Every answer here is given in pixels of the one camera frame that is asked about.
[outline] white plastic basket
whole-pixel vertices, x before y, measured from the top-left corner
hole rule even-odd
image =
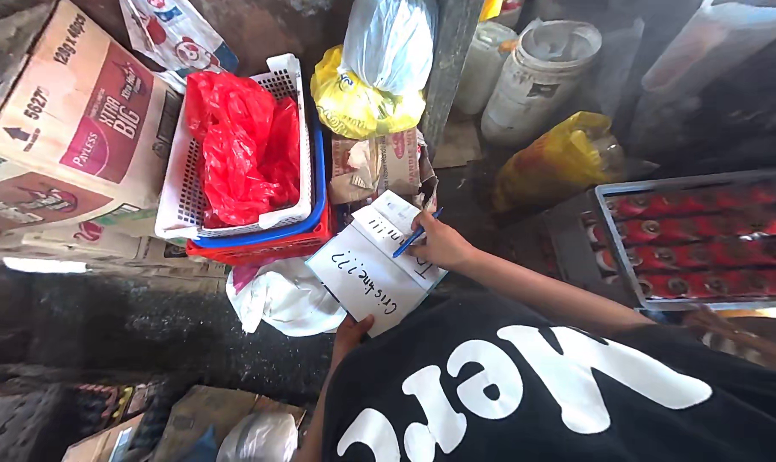
[[[292,225],[311,214],[311,143],[305,119],[305,101],[302,93],[302,73],[299,60],[292,54],[280,54],[266,59],[270,72],[251,76],[263,88],[280,100],[291,96],[299,107],[299,201],[293,207],[260,215],[257,223],[230,228],[204,228],[203,210],[206,196],[200,189],[197,159],[200,143],[193,139],[185,122],[185,99],[177,121],[175,139],[171,144],[166,181],[157,208],[154,232],[163,238],[234,236],[263,229]]]

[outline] container lid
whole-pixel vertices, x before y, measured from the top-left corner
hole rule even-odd
[[[474,40],[490,47],[498,47],[502,42],[515,38],[513,29],[493,21],[480,22],[474,32]]]
[[[519,37],[516,57],[539,68],[578,68],[591,62],[600,48],[601,34],[587,22],[537,19]]]

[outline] yellow plastic bag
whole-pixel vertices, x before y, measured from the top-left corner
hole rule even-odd
[[[337,72],[341,58],[342,45],[330,48],[311,76],[311,96],[322,123],[355,140],[417,126],[425,110],[422,91],[397,96],[367,86],[353,72]]]
[[[496,175],[494,209],[558,204],[591,185],[622,181],[624,164],[608,116],[578,112],[508,159]]]

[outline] printed snack bag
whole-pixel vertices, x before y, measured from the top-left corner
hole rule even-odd
[[[326,51],[311,77],[311,96],[322,123],[334,133],[365,140],[416,127],[423,117],[423,92],[392,95],[372,88],[351,71],[338,73],[342,46]]]

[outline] red plastic basket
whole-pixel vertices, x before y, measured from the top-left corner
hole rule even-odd
[[[311,255],[327,243],[334,236],[334,220],[332,216],[331,202],[326,202],[326,207],[320,216],[320,223],[307,233],[290,237],[281,237],[274,241],[250,244],[247,246],[204,248],[188,240],[186,252],[188,255],[199,255],[209,260],[219,261],[226,265],[236,267],[249,263],[265,265],[271,261],[291,257],[305,257]]]

